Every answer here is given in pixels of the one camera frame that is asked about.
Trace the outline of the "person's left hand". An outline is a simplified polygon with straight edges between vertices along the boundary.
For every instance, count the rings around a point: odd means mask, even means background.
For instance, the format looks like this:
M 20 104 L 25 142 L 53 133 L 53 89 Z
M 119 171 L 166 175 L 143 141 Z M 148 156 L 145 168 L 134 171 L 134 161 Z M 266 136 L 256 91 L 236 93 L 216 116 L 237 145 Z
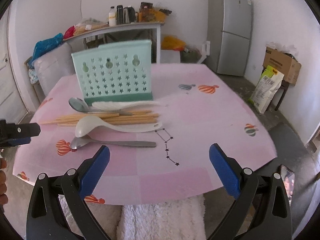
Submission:
M 5 159 L 1 158 L 1 170 L 0 170 L 0 204 L 5 205 L 8 203 L 8 197 L 6 195 L 7 192 L 7 186 L 6 186 L 6 180 L 7 176 L 5 175 L 5 172 L 3 169 L 7 167 L 7 162 Z

